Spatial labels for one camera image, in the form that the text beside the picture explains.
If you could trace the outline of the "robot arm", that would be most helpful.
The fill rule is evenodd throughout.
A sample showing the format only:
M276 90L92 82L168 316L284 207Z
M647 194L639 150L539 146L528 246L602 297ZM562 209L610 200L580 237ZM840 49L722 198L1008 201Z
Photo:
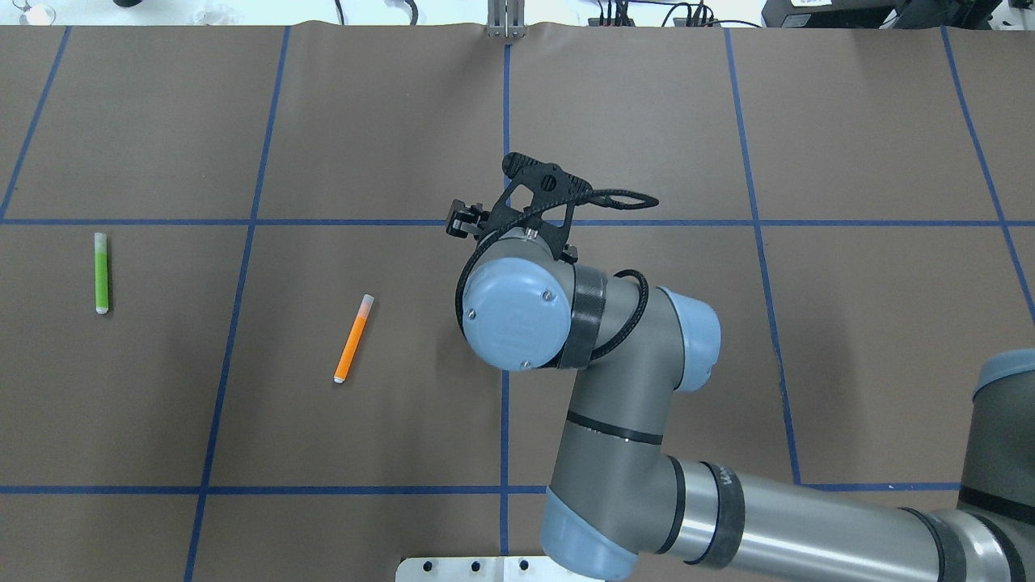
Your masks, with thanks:
M662 452L670 402L705 386L720 320L635 270L576 264L543 206L455 200L446 233L476 246L459 327L508 372L574 369L541 524L548 557L625 580L643 553L786 581L1031 581L1033 350L981 368L955 508L887 508Z

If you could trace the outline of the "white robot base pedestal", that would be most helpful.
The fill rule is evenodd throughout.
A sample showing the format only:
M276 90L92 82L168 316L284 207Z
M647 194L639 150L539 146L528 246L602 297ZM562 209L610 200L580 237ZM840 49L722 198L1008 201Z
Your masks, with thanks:
M395 581L580 581L546 556L416 557L405 559Z

